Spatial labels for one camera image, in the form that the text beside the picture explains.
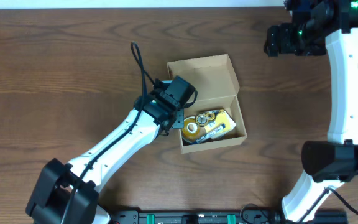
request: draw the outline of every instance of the green light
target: green light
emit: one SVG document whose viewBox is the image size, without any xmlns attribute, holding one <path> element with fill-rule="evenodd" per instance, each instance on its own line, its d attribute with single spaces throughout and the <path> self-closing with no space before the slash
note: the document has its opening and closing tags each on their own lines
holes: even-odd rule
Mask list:
<svg viewBox="0 0 358 224">
<path fill-rule="evenodd" d="M 351 2 L 351 7 L 354 8 L 354 9 L 357 9 L 358 8 L 358 1 Z"/>
</svg>

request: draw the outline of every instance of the open cardboard box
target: open cardboard box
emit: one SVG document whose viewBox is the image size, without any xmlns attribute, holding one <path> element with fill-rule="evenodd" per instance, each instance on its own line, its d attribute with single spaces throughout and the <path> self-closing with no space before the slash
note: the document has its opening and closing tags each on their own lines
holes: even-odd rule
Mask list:
<svg viewBox="0 0 358 224">
<path fill-rule="evenodd" d="M 246 128 L 237 99 L 240 89 L 239 82 L 228 55 L 168 62 L 168 72 L 170 78 L 173 79 L 178 75 L 192 84 L 198 91 L 195 104 L 185 109 L 185 118 L 205 111 L 223 108 L 229 113 L 233 121 L 236 122 L 236 127 L 220 140 L 194 145 L 184 142 L 179 130 L 182 154 L 236 146 L 240 145 L 247 138 Z"/>
</svg>

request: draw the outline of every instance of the green strip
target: green strip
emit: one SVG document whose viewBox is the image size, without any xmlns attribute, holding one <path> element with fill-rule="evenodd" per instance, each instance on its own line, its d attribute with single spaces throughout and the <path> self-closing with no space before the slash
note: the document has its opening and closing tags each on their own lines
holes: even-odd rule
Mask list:
<svg viewBox="0 0 358 224">
<path fill-rule="evenodd" d="M 146 216 L 146 224 L 154 224 L 154 215 Z"/>
<path fill-rule="evenodd" d="M 227 223 L 228 224 L 236 224 L 236 216 L 235 215 L 228 215 L 227 216 Z"/>
</svg>

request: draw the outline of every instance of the cardboard box lid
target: cardboard box lid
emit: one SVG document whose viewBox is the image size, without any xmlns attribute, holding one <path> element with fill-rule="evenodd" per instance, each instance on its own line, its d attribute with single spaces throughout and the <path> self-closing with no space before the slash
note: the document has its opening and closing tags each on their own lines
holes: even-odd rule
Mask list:
<svg viewBox="0 0 358 224">
<path fill-rule="evenodd" d="M 170 78 L 178 75 L 196 88 L 197 101 L 235 96 L 240 89 L 228 55 L 168 62 L 168 71 Z"/>
</svg>

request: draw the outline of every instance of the wooden table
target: wooden table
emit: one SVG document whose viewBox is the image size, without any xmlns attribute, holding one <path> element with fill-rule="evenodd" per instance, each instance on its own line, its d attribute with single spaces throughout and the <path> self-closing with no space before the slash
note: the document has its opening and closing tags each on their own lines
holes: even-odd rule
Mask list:
<svg viewBox="0 0 358 224">
<path fill-rule="evenodd" d="M 80 155 L 126 117 L 140 95 L 132 40 L 161 79 L 167 62 L 229 54 L 249 137 L 184 155 L 178 133 L 158 137 L 110 180 L 101 204 L 276 205 L 302 172 L 302 144 L 326 139 L 331 114 L 328 56 L 263 53 L 267 29 L 289 20 L 282 8 L 0 11 L 0 223 L 30 223 L 24 209 L 45 163 Z M 358 177 L 339 192 L 358 208 Z M 344 208 L 333 196 L 323 207 Z"/>
</svg>

